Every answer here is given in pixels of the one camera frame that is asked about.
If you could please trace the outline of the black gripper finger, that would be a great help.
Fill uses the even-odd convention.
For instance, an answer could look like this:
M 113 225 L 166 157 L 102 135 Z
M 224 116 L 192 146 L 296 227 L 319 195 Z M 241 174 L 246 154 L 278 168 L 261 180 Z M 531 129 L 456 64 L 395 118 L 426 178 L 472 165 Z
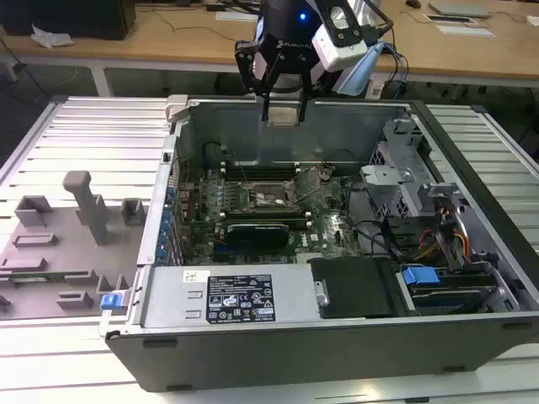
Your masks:
M 265 70 L 261 79 L 253 73 L 256 55 L 265 61 Z M 237 63 L 243 86 L 251 93 L 263 99 L 262 121 L 269 118 L 270 93 L 276 84 L 282 68 L 282 54 L 271 50 L 268 43 L 259 40 L 240 40 L 235 44 L 234 57 Z
M 308 102 L 313 99 L 315 93 L 312 85 L 310 73 L 302 73 L 302 90 L 300 93 L 300 101 L 297 110 L 297 122 L 302 123 L 306 117 Z

